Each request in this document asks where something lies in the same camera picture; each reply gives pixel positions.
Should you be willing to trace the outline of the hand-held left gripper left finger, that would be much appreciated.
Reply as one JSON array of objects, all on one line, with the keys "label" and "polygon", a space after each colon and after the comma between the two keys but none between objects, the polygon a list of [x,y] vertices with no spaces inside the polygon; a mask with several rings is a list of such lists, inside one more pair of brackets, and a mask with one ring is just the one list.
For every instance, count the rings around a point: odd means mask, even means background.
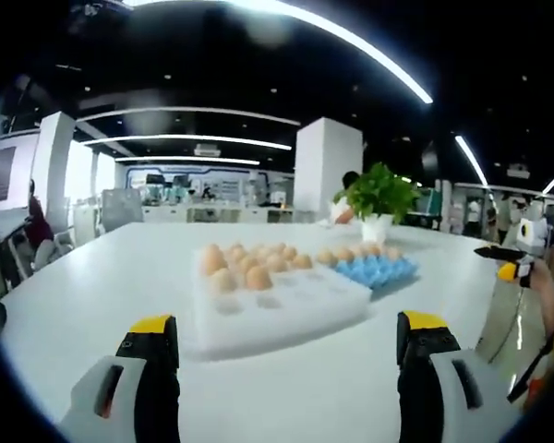
[{"label": "hand-held left gripper left finger", "polygon": [[73,387],[59,424],[69,442],[178,442],[175,317],[144,318]]}]

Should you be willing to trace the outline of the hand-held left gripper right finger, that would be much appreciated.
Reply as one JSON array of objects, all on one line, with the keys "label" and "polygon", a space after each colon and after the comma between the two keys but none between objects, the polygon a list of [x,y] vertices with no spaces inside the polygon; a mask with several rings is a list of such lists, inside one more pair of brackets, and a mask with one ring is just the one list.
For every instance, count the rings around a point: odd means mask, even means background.
[{"label": "hand-held left gripper right finger", "polygon": [[498,442],[520,418],[497,372],[436,315],[398,314],[397,365],[401,442]]}]

